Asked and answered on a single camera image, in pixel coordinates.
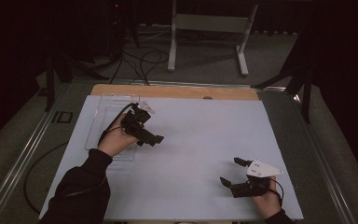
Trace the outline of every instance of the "hand-mounted device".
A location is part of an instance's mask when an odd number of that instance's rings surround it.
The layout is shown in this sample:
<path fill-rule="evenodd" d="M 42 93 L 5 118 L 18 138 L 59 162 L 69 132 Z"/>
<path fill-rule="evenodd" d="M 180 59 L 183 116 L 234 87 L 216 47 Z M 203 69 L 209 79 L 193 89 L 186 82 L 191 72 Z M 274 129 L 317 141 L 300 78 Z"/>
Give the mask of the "hand-mounted device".
<path fill-rule="evenodd" d="M 126 113 L 126 116 L 120 123 L 121 126 L 118 128 L 122 128 L 125 133 L 130 134 L 139 139 L 139 141 L 137 142 L 139 146 L 143 145 L 144 143 L 153 146 L 156 143 L 160 143 L 162 139 L 164 139 L 163 136 L 153 135 L 151 132 L 144 128 L 145 123 L 151 118 L 148 112 L 154 114 L 154 110 L 152 110 L 152 108 L 150 108 L 150 106 L 146 103 L 130 103 L 118 113 L 112 123 L 106 128 L 106 130 L 103 131 L 100 140 L 98 141 L 98 145 L 100 145 L 103 138 L 109 132 L 112 132 L 114 130 L 111 129 L 113 124 L 128 108 L 130 108 L 130 110 Z"/>
<path fill-rule="evenodd" d="M 244 167 L 248 166 L 248 170 L 246 172 L 248 181 L 245 183 L 233 185 L 230 181 L 220 177 L 220 181 L 225 187 L 231 190 L 234 198 L 261 196 L 264 195 L 268 190 L 277 193 L 276 191 L 269 189 L 269 176 L 281 175 L 283 174 L 282 170 L 258 160 L 245 161 L 237 157 L 234 158 L 234 161 L 238 165 Z"/>

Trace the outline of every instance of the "black sleeve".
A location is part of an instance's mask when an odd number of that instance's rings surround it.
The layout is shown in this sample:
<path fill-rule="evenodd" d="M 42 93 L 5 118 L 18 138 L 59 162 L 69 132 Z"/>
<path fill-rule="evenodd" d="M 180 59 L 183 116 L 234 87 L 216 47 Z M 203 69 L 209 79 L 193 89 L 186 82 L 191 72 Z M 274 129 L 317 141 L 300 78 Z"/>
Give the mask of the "black sleeve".
<path fill-rule="evenodd" d="M 110 198 L 106 168 L 111 162 L 107 154 L 91 149 L 82 166 L 66 172 L 39 223 L 103 223 Z"/>
<path fill-rule="evenodd" d="M 292 219 L 290 219 L 284 212 L 283 209 L 273 215 L 272 217 L 269 217 L 264 220 L 267 224 L 293 224 L 294 222 Z"/>

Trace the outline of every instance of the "gray carpet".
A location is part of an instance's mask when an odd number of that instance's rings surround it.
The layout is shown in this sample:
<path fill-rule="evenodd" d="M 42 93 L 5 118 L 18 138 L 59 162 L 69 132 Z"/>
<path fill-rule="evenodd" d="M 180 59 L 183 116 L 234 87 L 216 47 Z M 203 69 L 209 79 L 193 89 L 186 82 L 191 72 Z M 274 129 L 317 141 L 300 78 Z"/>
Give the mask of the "gray carpet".
<path fill-rule="evenodd" d="M 183 38 L 178 45 L 176 70 L 169 73 L 167 64 L 161 63 L 147 75 L 147 79 L 152 85 L 159 82 L 217 85 L 256 84 L 278 74 L 296 41 L 296 36 L 251 35 L 245 49 L 245 57 L 250 71 L 248 77 L 240 75 L 237 65 L 233 47 L 239 40 L 238 36 L 231 36 L 223 41 L 201 42 Z M 168 36 L 162 35 L 141 43 L 143 47 L 168 51 L 170 41 Z M 133 44 L 130 43 L 126 45 L 125 51 L 142 57 L 149 49 L 134 49 Z M 145 59 L 155 61 L 158 59 L 158 55 L 150 54 Z M 133 63 L 124 62 L 120 66 L 117 73 L 119 80 L 114 80 L 120 84 L 128 84 L 137 77 L 131 67 L 134 63 L 137 64 L 138 71 L 140 71 L 139 60 L 128 55 L 126 60 L 131 60 Z M 152 64 L 144 64 L 144 66 L 147 71 Z M 102 74 L 111 77 L 117 68 L 118 63 L 102 71 Z M 53 121 L 51 121 L 52 118 L 49 120 L 49 126 L 25 172 L 45 152 L 70 138 L 85 97 L 90 94 L 95 83 L 101 83 L 101 81 L 86 77 L 78 71 L 74 71 L 74 74 L 76 78 L 73 84 L 57 87 L 57 89 L 66 86 L 68 88 L 53 111 L 63 114 L 73 113 L 73 119 L 68 123 L 59 123 L 57 118 Z M 275 86 L 285 86 L 287 81 L 283 80 Z M 320 146 L 328 160 L 341 193 L 347 200 L 355 222 L 358 223 L 358 164 L 334 118 L 325 106 L 318 89 L 313 88 L 312 92 L 310 126 L 305 124 L 298 115 L 298 105 L 289 96 L 278 91 L 261 91 L 259 96 L 268 111 L 272 128 L 305 216 L 305 219 L 298 223 L 342 223 L 329 188 L 325 184 L 324 171 L 319 168 L 317 154 L 314 151 L 315 144 L 311 141 L 310 133 L 314 134 L 313 137 L 317 140 L 316 145 Z M 0 132 L 0 186 L 13 162 L 32 136 L 38 121 L 45 115 L 45 100 L 43 97 L 35 96 Z M 28 194 L 36 208 L 40 209 L 45 200 L 63 151 L 64 147 L 60 147 L 47 155 L 29 175 Z M 24 176 L 22 175 L 19 179 L 2 210 L 0 223 L 37 222 L 38 215 L 28 206 L 22 193 Z"/>

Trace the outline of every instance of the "white metal stand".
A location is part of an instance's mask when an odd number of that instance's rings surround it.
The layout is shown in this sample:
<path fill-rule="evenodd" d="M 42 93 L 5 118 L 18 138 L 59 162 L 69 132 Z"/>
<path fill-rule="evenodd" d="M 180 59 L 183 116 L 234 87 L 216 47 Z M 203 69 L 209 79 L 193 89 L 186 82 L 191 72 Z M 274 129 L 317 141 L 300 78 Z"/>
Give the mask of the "white metal stand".
<path fill-rule="evenodd" d="M 200 30 L 200 31 L 217 31 L 217 32 L 232 32 L 242 33 L 243 40 L 237 46 L 238 62 L 241 68 L 241 74 L 248 76 L 248 67 L 246 65 L 243 51 L 248 40 L 250 31 L 252 29 L 255 13 L 258 5 L 252 6 L 251 14 L 248 18 L 240 17 L 222 17 L 222 16 L 203 16 L 203 15 L 189 15 L 176 13 L 176 0 L 172 0 L 172 35 L 171 48 L 168 60 L 168 71 L 175 70 L 176 60 L 176 29 Z"/>

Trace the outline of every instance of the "person's left hand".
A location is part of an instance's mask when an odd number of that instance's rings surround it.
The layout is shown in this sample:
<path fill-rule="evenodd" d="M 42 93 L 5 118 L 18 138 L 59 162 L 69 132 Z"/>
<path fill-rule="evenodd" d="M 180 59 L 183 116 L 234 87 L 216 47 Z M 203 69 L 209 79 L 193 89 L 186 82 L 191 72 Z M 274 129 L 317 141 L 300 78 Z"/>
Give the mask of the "person's left hand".
<path fill-rule="evenodd" d="M 138 139 L 132 135 L 126 134 L 123 129 L 120 127 L 121 121 L 126 115 L 122 114 L 117 121 L 113 124 L 109 132 L 98 145 L 98 149 L 102 152 L 108 154 L 111 157 L 116 156 L 118 153 L 129 147 L 130 145 L 136 143 Z"/>

